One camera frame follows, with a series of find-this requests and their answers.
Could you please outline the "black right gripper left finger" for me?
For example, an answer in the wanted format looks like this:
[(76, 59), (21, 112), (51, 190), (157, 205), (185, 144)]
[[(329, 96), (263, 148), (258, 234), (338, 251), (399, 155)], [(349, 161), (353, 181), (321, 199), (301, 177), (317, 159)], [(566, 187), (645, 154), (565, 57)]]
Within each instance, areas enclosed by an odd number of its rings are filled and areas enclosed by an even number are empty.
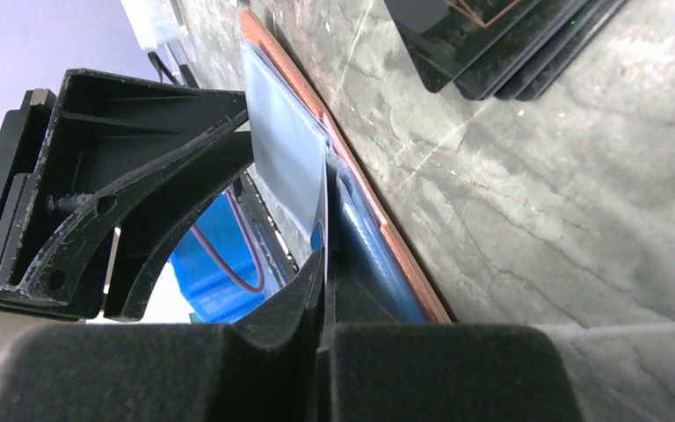
[(302, 421), (323, 253), (233, 324), (50, 324), (0, 356), (0, 421)]

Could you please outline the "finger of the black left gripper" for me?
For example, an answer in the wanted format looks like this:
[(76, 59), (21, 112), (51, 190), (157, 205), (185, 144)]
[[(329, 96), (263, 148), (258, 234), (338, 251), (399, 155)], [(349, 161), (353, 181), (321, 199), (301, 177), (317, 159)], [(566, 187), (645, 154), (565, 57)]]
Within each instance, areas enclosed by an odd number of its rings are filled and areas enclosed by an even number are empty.
[(185, 160), (120, 225), (104, 317), (119, 322), (143, 318), (156, 281), (182, 237), (253, 162), (248, 131), (233, 132), (208, 146)]

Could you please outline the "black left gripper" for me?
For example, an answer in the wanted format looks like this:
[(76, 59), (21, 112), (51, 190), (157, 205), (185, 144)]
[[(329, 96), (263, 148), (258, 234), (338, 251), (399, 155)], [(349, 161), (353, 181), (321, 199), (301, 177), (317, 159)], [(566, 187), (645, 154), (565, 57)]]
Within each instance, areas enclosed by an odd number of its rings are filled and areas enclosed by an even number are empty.
[(70, 69), (0, 127), (0, 311), (104, 315), (120, 225), (248, 119), (241, 91)]

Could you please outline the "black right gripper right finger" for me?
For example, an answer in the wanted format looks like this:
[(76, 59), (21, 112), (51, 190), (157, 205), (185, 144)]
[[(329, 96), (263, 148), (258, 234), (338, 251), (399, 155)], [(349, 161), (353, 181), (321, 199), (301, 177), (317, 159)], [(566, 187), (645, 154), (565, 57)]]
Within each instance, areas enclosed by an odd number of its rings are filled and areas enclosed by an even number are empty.
[(506, 324), (403, 324), (348, 271), (330, 281), (332, 421), (580, 421), (554, 343)]

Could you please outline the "brown leather card holder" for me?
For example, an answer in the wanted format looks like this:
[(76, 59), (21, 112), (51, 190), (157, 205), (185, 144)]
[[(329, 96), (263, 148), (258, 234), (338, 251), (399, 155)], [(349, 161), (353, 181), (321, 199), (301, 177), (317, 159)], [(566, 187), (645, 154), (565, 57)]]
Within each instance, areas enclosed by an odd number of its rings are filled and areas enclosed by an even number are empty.
[(344, 161), (367, 196), (380, 232), (398, 259), (428, 322), (452, 322), (451, 314), (368, 183), (326, 104), (252, 10), (241, 10), (239, 22), (255, 167), (277, 204), (314, 248), (331, 250), (326, 158), (334, 155)]

